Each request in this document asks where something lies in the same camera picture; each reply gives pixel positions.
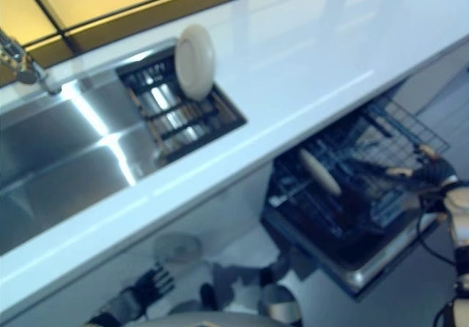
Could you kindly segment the robot left hand dark glove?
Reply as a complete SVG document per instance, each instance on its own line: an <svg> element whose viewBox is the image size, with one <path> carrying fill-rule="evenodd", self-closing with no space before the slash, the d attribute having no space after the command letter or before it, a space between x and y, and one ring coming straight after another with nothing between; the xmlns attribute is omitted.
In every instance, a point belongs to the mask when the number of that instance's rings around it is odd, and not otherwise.
<svg viewBox="0 0 469 327"><path fill-rule="evenodd" d="M142 307L148 307L173 288L173 276L163 266L156 265L137 279L133 294Z"/></svg>

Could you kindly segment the robot right hand dark glove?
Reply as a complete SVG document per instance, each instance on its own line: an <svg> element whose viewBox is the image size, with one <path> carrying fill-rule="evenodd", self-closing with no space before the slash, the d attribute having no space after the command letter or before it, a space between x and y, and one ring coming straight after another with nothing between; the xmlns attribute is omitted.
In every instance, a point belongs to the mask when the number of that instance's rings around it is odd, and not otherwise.
<svg viewBox="0 0 469 327"><path fill-rule="evenodd" d="M443 196L443 203L448 210L462 211L468 209L468 184L462 180L455 168L429 145L418 145L417 151L425 158L417 169L408 167L391 167L385 174L399 179L409 179L425 183L437 189Z"/></svg>

